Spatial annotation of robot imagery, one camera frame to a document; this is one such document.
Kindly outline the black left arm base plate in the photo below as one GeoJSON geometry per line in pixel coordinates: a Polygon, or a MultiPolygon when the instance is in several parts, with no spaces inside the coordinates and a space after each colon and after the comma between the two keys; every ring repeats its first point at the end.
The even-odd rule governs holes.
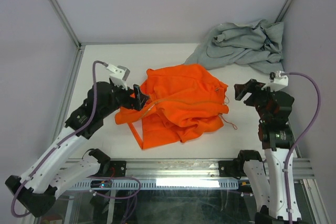
{"type": "Polygon", "coordinates": [[[125,177],[126,170],[127,170],[126,161],[111,160],[106,172],[103,174],[103,177],[107,178],[125,177]]]}

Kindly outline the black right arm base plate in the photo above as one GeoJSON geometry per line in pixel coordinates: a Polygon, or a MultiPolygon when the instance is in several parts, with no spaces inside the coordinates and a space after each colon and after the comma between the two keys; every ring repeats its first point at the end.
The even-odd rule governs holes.
{"type": "Polygon", "coordinates": [[[244,173],[241,163],[238,159],[219,161],[218,171],[220,177],[232,177],[235,179],[246,177],[246,174],[244,173]]]}

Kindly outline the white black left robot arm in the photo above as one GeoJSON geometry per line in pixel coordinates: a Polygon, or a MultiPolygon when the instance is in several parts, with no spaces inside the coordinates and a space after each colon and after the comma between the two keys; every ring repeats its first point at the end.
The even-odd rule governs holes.
{"type": "Polygon", "coordinates": [[[90,150],[79,164],[60,168],[103,126],[106,117],[118,109],[142,112],[148,100],[137,84],[129,88],[113,81],[94,81],[82,105],[71,113],[38,161],[21,175],[6,179],[5,185],[13,194],[11,214],[16,218],[30,214],[41,217],[75,183],[87,177],[107,177],[113,167],[111,158],[98,148],[90,150]]]}

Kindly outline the orange zip jacket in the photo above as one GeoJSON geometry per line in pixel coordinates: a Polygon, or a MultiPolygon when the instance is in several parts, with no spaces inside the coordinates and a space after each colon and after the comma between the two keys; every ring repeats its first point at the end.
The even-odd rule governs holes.
{"type": "Polygon", "coordinates": [[[140,110],[121,108],[117,125],[127,124],[143,150],[185,143],[224,126],[228,85],[199,64],[148,69],[140,90],[149,100],[140,110]]]}

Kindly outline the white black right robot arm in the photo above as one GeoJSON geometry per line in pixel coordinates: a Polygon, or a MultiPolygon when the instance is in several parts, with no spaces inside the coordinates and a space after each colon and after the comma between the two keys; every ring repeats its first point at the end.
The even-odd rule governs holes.
{"type": "Polygon", "coordinates": [[[237,101],[250,95],[244,104],[259,115],[258,137],[266,158],[264,162],[257,151],[241,150],[235,162],[235,171],[248,177],[255,197],[255,223],[302,223],[293,179],[293,134],[288,124],[294,97],[255,79],[235,84],[234,90],[237,101]]]}

